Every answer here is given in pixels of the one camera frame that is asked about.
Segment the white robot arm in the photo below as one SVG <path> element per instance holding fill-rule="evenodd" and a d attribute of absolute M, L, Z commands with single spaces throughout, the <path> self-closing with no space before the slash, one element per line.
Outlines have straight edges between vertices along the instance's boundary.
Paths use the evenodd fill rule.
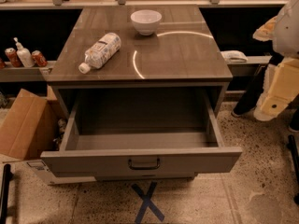
<path fill-rule="evenodd" d="M 276 118 L 299 94 L 299 0 L 289 0 L 276 17 L 255 31 L 253 38 L 272 41 L 273 51 L 283 56 L 277 66 L 268 65 L 254 118 Z"/>

